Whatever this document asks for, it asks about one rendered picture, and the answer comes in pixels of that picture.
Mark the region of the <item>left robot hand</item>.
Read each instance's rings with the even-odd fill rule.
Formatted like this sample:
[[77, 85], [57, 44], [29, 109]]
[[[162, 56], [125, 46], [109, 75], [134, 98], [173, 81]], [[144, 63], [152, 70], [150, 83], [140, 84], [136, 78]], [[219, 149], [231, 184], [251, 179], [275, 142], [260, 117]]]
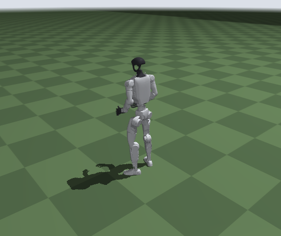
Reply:
[[121, 114], [121, 108], [118, 106], [118, 108], [116, 109], [116, 115], [118, 116], [119, 114]]

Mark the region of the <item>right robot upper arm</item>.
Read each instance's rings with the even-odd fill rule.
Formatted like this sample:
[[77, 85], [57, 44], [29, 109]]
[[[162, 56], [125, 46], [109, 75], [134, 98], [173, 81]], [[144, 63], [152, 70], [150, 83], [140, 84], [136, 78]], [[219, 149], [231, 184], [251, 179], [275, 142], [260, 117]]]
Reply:
[[152, 89], [150, 96], [155, 97], [158, 94], [156, 84], [155, 84], [155, 77], [154, 77], [154, 75], [149, 75], [149, 77], [150, 77], [150, 88]]

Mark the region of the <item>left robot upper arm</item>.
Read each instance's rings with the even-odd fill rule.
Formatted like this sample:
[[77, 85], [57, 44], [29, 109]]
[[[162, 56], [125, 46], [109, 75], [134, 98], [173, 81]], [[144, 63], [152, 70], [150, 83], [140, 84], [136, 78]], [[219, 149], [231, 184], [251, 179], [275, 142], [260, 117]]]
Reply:
[[134, 79], [129, 79], [125, 82], [128, 105], [132, 105], [134, 103], [134, 101], [132, 99], [132, 95], [133, 95], [132, 87], [133, 86], [134, 86]]

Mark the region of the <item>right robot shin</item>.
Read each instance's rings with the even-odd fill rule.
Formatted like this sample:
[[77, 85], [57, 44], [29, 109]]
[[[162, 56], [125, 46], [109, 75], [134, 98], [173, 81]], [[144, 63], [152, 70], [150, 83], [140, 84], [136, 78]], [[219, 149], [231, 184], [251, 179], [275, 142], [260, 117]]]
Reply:
[[146, 154], [147, 154], [147, 161], [151, 161], [151, 151], [152, 151], [152, 143], [151, 143], [151, 136], [150, 137], [150, 142], [149, 143], [145, 143], [144, 142], [144, 146], [145, 146], [145, 150], [146, 150]]

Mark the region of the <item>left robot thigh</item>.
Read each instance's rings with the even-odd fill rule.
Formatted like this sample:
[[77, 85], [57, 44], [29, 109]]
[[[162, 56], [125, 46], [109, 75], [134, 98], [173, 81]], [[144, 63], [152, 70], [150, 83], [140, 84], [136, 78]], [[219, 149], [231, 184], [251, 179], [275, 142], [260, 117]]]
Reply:
[[[130, 148], [132, 149], [133, 145], [138, 145], [137, 142], [134, 142], [137, 134], [137, 128], [141, 124], [141, 116], [136, 115], [135, 117], [131, 117], [127, 126], [127, 140]], [[140, 148], [140, 146], [139, 146]]]

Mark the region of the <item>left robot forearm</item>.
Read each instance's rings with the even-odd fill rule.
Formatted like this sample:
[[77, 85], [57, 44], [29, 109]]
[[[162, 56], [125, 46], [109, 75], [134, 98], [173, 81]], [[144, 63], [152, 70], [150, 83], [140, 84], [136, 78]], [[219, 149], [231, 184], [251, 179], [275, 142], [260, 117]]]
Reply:
[[130, 107], [131, 107], [131, 105], [128, 105], [128, 100], [126, 99], [126, 100], [125, 100], [124, 107], [121, 108], [121, 112], [122, 112], [122, 113], [127, 113]]

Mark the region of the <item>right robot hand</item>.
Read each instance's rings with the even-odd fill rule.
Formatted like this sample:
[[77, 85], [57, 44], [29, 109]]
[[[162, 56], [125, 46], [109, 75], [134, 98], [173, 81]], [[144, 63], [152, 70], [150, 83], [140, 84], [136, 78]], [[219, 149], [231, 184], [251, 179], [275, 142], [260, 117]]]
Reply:
[[[144, 103], [144, 104], [146, 104], [146, 103]], [[131, 108], [135, 108], [135, 107], [137, 107], [137, 103], [133, 103], [131, 106], [132, 106]]]

